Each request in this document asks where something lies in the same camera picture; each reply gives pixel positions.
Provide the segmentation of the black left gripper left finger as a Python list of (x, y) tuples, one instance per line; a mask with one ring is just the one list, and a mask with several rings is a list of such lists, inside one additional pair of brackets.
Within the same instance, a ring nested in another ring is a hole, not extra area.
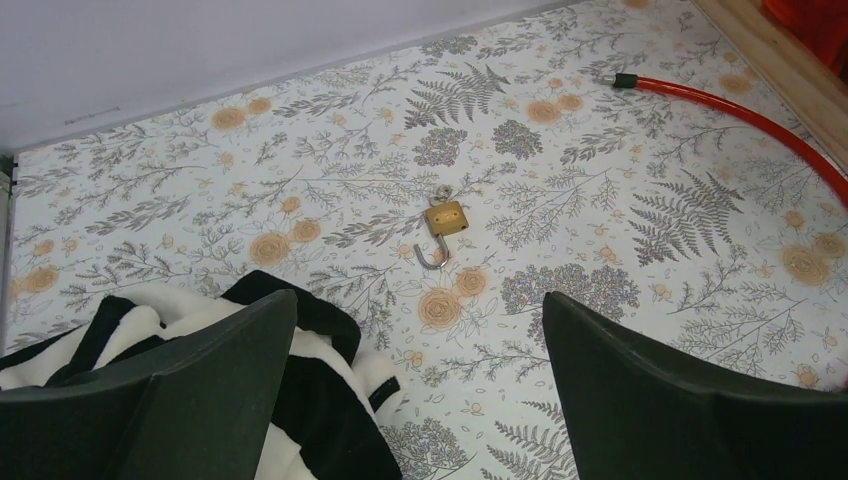
[(250, 479), (297, 320), (277, 291), (190, 335), (1, 395), (5, 479)]

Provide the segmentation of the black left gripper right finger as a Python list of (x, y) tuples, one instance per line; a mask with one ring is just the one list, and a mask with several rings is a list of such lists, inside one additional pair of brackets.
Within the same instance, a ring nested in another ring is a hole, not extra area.
[(560, 292), (543, 332), (583, 479), (843, 479), (847, 397), (762, 380)]

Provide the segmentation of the small brass padlock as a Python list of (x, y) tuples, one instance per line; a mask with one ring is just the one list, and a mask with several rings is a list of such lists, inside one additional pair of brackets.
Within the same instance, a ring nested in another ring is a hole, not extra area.
[(451, 258), (451, 252), (445, 237), (460, 233), (469, 227), (468, 219), (462, 205), (451, 199), (453, 189), (449, 185), (440, 185), (435, 195), (429, 200), (430, 207), (424, 211), (424, 218), (436, 245), (441, 252), (441, 260), (435, 263), (428, 261), (418, 245), (413, 246), (413, 252), (420, 265), (426, 270), (439, 270), (446, 266)]

